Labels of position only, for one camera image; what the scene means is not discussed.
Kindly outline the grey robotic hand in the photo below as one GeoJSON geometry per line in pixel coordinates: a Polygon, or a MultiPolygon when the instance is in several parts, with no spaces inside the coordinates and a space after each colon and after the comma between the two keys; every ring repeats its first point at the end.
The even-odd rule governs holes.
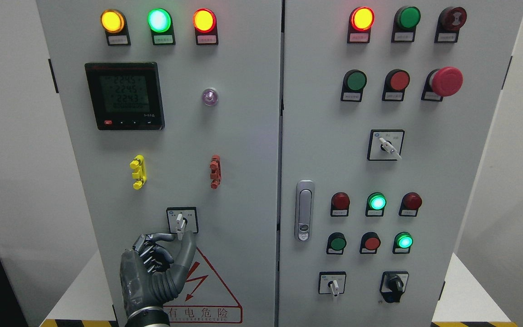
{"type": "Polygon", "coordinates": [[[176,257],[158,244],[159,241],[174,240],[176,236],[169,233],[141,234],[132,249],[123,252],[120,280],[127,321],[135,311],[163,307],[183,291],[197,249],[197,239],[191,232],[185,234],[176,257]]]}

